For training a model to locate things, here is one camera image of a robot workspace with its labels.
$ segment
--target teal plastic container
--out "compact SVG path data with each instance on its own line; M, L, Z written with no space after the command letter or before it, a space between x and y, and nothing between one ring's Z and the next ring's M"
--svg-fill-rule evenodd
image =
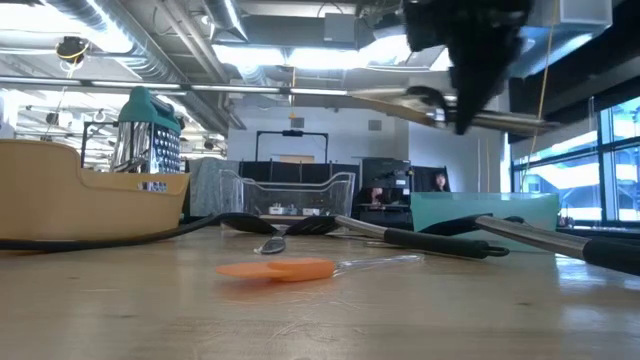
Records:
M439 222L485 213L493 213L499 218L520 216L529 225L555 231L559 206L557 194L432 192L411 195L414 231ZM486 240L513 251L544 251L483 230L456 237Z

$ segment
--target desk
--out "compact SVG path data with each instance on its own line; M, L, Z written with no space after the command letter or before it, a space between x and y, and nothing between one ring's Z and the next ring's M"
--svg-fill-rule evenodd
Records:
M264 236L0 257L3 359L637 359L640 278L551 254L428 256L303 283L214 267ZM291 238L283 256L399 250Z

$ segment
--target black plastic handle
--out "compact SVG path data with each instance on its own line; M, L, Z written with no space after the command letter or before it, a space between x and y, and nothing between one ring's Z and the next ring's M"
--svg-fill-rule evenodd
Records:
M387 229L384 242L434 253L484 259L487 256L506 256L509 249L493 247L483 240L463 240L440 235L421 234L401 229Z
M585 244L582 255L589 264L640 276L640 246L591 240Z
M454 236L454 235L460 235L460 234L476 231L478 230L478 226L476 225L476 219L479 218L480 216L493 216L493 214L492 213L478 214L478 215L465 216L462 218L443 221L443 222L430 225L420 230L420 232L423 234Z

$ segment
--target black cable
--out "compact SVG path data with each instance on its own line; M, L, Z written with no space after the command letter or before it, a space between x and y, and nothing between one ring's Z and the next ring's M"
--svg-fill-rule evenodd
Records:
M153 15L151 15L151 22L152 22L152 24L153 24L153 30L155 30L155 31L156 31L156 33L157 33L158 35L160 35L160 36L165 36L165 35L169 34L169 32L170 32L170 30L171 30L171 28L172 28L172 27L171 27L171 26L169 26L169 27L167 28L167 30L159 31L159 30L158 30L158 27L156 26L156 14L157 14L157 13L158 13L158 7L154 7L154 8L153 8Z
M10 240L0 239L0 250L30 250L43 252L64 252L90 249L107 249L119 246L135 246L154 243L161 240L170 239L176 236L188 234L200 230L207 226L214 226L220 223L220 216L210 215L206 218L194 221L191 224L179 226L175 229L165 230L154 234L133 236L130 238L116 240L78 240L78 241L57 241L57 240Z
M331 4L331 5L335 6L336 9L338 9L338 11L340 11L340 14L344 14L344 11L342 11L340 6L338 6L336 3L334 3L333 1L325 1L325 2L322 3L322 5L320 5L320 9L318 9L318 13L316 14L316 17L320 17L320 12L322 11L322 9L324 9L324 7L327 4Z

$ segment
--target metal tongs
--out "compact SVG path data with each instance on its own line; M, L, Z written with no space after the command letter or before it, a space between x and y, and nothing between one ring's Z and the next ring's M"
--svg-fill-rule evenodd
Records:
M455 127L457 97L427 86L357 90L348 95L374 110L418 124L439 129ZM555 129L558 124L527 114L483 110L476 114L472 126L532 136Z

